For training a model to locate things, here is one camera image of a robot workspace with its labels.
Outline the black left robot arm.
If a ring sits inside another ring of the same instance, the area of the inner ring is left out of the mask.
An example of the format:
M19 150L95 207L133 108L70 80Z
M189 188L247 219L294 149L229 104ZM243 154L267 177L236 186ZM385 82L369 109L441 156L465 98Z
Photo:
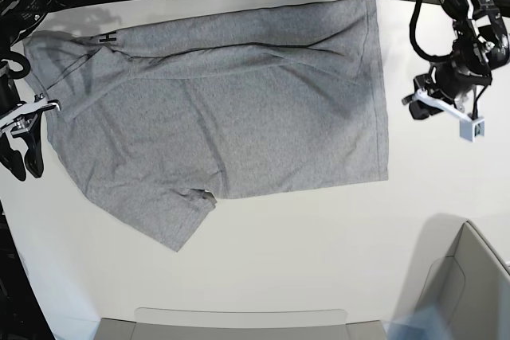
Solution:
M402 103L415 120L443 112L443 102L455 111L468 93L473 93L473 109L468 117L478 117L477 103L492 84L492 71L509 63L509 39L503 17L493 0L439 0L453 21L455 38L446 55L429 55L418 44L416 29L423 0L416 0L410 19L410 43L416 54L430 63L427 73L414 78L414 94Z

